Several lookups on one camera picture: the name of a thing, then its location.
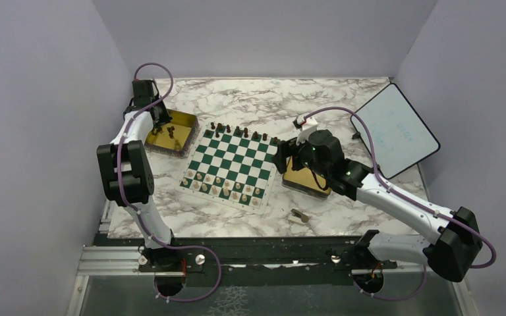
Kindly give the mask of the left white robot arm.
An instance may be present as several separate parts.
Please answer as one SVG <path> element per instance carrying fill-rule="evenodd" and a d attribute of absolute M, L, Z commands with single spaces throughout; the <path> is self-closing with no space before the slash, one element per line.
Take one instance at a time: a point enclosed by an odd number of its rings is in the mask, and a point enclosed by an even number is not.
<path fill-rule="evenodd" d="M 154 176 L 146 155 L 148 134 L 170 122 L 155 80 L 132 81 L 133 96 L 123 113 L 119 133 L 96 150 L 106 198 L 131 215 L 144 237 L 141 255 L 165 270 L 180 264 L 181 253 L 171 246 L 172 230 L 159 215 L 153 194 Z"/>

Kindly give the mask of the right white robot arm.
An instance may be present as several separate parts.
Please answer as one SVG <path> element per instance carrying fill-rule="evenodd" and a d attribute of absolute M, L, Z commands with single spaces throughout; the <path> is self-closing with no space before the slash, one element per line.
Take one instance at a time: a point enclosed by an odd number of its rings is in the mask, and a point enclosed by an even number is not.
<path fill-rule="evenodd" d="M 346 158 L 330 131 L 317 130 L 302 143 L 281 140 L 271 160 L 281 174 L 288 166 L 294 171 L 308 169 L 336 194 L 380 209 L 416 231 L 412 235 L 365 233 L 353 252 L 359 266 L 369 268 L 387 260 L 419 263 L 451 282 L 462 281 L 474 268 L 484 243 L 471 210 L 427 203 L 384 182 L 371 167 Z"/>

